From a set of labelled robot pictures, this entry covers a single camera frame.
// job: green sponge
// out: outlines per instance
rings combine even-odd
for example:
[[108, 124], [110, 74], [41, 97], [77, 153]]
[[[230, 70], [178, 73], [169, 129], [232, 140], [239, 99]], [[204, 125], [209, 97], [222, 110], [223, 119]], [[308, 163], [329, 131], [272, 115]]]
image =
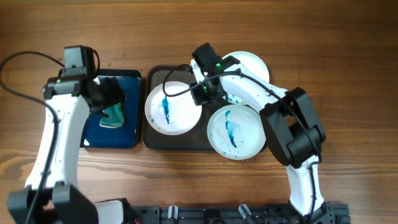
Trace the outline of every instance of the green sponge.
[[108, 118], [101, 118], [99, 121], [99, 125], [106, 128], [118, 128], [123, 126], [124, 124], [124, 115], [122, 110], [122, 104], [118, 103], [111, 106], [104, 111], [106, 114], [109, 115]]

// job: blue tray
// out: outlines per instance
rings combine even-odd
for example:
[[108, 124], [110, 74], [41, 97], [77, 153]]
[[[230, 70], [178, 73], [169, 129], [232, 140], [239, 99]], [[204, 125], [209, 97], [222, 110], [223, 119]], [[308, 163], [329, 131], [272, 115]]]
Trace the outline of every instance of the blue tray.
[[120, 128], [100, 126], [100, 114], [87, 119], [80, 147], [129, 149], [136, 144], [137, 119], [141, 92], [141, 73], [137, 70], [101, 69], [98, 78], [116, 77], [126, 99], [122, 101], [124, 124]]

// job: wooden surface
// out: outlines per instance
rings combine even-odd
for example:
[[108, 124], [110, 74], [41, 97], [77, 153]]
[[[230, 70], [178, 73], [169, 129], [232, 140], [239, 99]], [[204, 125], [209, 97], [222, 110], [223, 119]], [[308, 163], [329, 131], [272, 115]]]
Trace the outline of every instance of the wooden surface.
[[[352, 223], [398, 219], [398, 13], [393, 1], [262, 1], [0, 7], [0, 60], [38, 50], [96, 49], [103, 68], [189, 63], [210, 42], [221, 54], [252, 52], [271, 82], [307, 90], [323, 127], [320, 187], [347, 203]], [[15, 90], [42, 97], [59, 67], [37, 56], [9, 63]], [[44, 108], [0, 90], [0, 223], [13, 223], [7, 195], [24, 188], [44, 126]], [[247, 161], [217, 153], [80, 150], [78, 180], [92, 201], [133, 205], [286, 203], [285, 167], [267, 150]]]

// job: wooden table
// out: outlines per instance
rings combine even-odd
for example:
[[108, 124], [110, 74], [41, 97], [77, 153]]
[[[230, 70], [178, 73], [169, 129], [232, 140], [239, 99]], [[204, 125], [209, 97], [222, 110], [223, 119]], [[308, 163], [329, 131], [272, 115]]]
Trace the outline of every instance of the wooden table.
[[[143, 76], [189, 63], [210, 42], [220, 55], [252, 52], [271, 82], [307, 90], [326, 131], [319, 167], [326, 201], [347, 203], [352, 223], [398, 219], [398, 13], [389, 1], [150, 2], [0, 6], [0, 60], [37, 50], [96, 49], [103, 68]], [[13, 89], [42, 98], [59, 67], [22, 56], [2, 73]], [[13, 223], [7, 195], [24, 188], [42, 136], [44, 108], [0, 90], [0, 223]], [[246, 161], [217, 153], [80, 150], [78, 180], [92, 201], [133, 205], [286, 203], [285, 167], [267, 150]]]

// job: green cloth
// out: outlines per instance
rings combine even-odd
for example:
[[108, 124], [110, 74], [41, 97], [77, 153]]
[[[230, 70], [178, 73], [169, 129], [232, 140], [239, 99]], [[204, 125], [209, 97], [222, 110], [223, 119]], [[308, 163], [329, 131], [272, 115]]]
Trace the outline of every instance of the green cloth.
[[124, 124], [124, 115], [122, 110], [122, 104], [118, 103], [116, 105], [111, 106], [104, 111], [106, 114], [109, 115], [108, 118], [101, 118], [99, 124], [103, 127], [107, 128], [118, 128], [123, 126]]

